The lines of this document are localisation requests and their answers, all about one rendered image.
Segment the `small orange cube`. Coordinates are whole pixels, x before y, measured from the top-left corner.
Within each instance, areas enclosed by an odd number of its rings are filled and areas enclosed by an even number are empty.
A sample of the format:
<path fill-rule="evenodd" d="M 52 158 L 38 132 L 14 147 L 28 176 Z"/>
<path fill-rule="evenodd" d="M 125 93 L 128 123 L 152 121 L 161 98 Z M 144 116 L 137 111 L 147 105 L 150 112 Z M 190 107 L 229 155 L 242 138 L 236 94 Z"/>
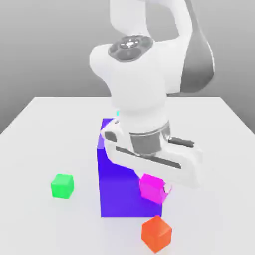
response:
<path fill-rule="evenodd" d="M 141 239 L 157 253 L 171 243 L 172 228 L 160 217 L 155 216 L 142 224 Z"/>

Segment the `small green cube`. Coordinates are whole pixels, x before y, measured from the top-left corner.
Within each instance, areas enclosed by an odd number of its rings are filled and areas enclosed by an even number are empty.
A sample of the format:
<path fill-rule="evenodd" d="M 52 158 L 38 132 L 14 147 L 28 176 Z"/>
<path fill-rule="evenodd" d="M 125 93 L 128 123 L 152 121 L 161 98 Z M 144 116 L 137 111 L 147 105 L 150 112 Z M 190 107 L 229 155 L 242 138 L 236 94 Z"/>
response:
<path fill-rule="evenodd" d="M 74 191 L 72 175 L 57 174 L 51 182 L 51 192 L 54 198 L 69 199 Z"/>

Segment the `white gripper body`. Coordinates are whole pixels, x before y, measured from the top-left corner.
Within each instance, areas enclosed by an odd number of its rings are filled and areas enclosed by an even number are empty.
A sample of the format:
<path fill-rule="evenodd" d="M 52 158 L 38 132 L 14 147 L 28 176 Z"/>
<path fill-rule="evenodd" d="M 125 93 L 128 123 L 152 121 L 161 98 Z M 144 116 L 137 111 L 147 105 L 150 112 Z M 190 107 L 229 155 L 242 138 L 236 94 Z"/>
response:
<path fill-rule="evenodd" d="M 190 188 L 197 188 L 201 183 L 203 153 L 196 145 L 186 147 L 164 142 L 162 150 L 149 157 L 136 155 L 107 139 L 104 146 L 112 163 L 132 169 L 140 177 L 148 174 L 167 184 Z"/>

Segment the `small magenta cube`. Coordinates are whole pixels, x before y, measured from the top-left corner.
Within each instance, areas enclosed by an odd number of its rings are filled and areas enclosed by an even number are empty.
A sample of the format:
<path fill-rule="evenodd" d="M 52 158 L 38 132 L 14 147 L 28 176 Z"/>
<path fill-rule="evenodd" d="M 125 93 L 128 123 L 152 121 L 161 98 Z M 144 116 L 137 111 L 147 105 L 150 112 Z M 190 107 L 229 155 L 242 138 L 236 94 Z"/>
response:
<path fill-rule="evenodd" d="M 165 182 L 157 177 L 144 174 L 139 181 L 141 196 L 144 199 L 162 205 L 168 193 L 164 190 Z"/>

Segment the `large blue box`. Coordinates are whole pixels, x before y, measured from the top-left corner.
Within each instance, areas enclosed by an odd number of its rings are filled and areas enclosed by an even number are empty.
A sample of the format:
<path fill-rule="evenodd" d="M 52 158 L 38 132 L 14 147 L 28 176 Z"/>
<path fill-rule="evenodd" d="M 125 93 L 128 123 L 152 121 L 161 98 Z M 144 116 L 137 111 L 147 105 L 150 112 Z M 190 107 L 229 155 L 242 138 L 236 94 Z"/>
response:
<path fill-rule="evenodd" d="M 161 216 L 162 205 L 142 198 L 135 172 L 108 159 L 101 136 L 98 138 L 97 163 L 102 217 Z"/>

